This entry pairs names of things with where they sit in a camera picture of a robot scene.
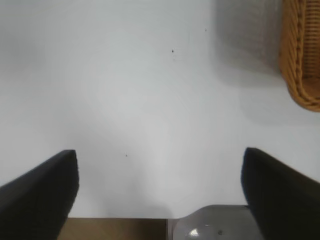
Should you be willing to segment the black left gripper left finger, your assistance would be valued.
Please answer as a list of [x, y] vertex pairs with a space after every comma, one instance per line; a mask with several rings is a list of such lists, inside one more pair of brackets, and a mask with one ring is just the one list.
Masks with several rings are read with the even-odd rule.
[[2, 240], [56, 240], [79, 190], [75, 150], [63, 150], [0, 188]]

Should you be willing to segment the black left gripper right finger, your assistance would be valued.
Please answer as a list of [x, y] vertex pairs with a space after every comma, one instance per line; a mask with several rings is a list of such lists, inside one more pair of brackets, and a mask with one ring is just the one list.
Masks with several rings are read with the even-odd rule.
[[243, 156], [241, 185], [266, 240], [320, 238], [320, 184], [258, 148]]

